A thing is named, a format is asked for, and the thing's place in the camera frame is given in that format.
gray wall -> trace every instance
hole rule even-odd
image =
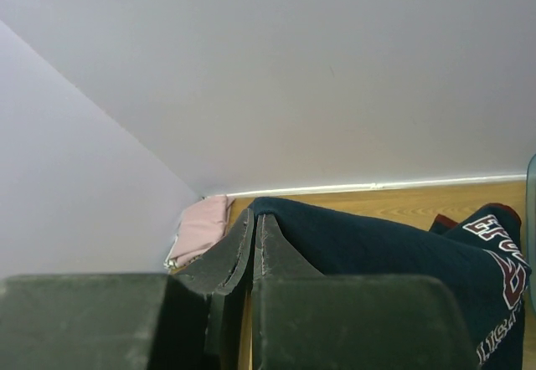
[[[525,171],[536,0],[0,0],[199,193]]]
[[[0,279],[163,271],[198,199],[0,23]]]

maroon trim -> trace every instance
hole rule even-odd
[[[512,215],[515,218],[515,220],[518,221],[519,225],[521,225],[522,223],[521,218],[519,217],[518,213],[516,213],[516,210],[508,205],[504,205],[500,203],[489,203],[483,206],[482,208],[485,208],[485,207],[495,207],[495,208],[503,209],[506,212],[508,212],[510,215]]]
[[[435,216],[434,222],[439,222],[441,225],[446,226],[448,229],[452,229],[458,225],[458,222],[440,213]]]

pink towel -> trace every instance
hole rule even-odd
[[[175,244],[164,262],[170,270],[188,265],[218,243],[225,234],[233,198],[213,196],[183,211]]]

white trim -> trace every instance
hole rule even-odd
[[[397,188],[425,188],[429,186],[455,186],[461,184],[518,182],[526,180],[525,173],[516,175],[498,175],[481,177],[458,177],[452,179],[420,180],[413,182],[357,183],[335,186],[313,186],[309,188],[277,188],[273,190],[255,190],[252,192],[231,193],[228,197],[286,196],[296,194],[344,193],[370,190],[389,190]]]

wooden floor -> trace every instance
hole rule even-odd
[[[296,201],[348,213],[385,218],[428,229],[438,213],[462,221],[486,203],[503,203],[525,218],[525,183],[489,183],[373,192],[309,194],[284,196]],[[252,198],[239,198],[232,207],[231,221],[246,208]],[[250,345],[250,336],[244,339]],[[527,306],[523,369],[536,369],[536,319]]]

